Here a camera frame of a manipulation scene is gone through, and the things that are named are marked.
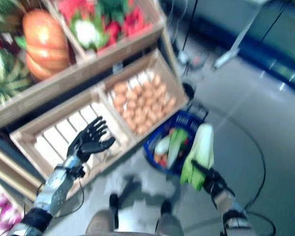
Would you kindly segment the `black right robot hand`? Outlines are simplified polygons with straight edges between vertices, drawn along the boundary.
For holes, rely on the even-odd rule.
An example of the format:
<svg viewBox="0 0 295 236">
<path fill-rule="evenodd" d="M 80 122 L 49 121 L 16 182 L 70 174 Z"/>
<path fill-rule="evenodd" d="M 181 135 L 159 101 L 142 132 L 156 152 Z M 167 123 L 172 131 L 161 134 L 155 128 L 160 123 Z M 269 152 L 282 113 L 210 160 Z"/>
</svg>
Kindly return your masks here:
<svg viewBox="0 0 295 236">
<path fill-rule="evenodd" d="M 191 161 L 192 165 L 205 175 L 203 187 L 212 197 L 216 197 L 224 190 L 230 190 L 222 176 L 213 168 L 207 169 L 196 160 Z"/>
</svg>

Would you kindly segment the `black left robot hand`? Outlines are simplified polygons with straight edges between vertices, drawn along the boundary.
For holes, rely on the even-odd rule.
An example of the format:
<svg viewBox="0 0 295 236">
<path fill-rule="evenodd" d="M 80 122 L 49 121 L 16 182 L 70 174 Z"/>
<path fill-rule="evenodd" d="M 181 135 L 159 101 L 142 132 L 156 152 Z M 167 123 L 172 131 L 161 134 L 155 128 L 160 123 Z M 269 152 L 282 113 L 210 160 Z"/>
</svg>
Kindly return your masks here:
<svg viewBox="0 0 295 236">
<path fill-rule="evenodd" d="M 101 141 L 107 133 L 108 126 L 102 116 L 94 119 L 87 127 L 79 132 L 67 149 L 67 157 L 76 156 L 82 163 L 86 163 L 92 154 L 109 149 L 115 142 L 115 137 Z"/>
</svg>

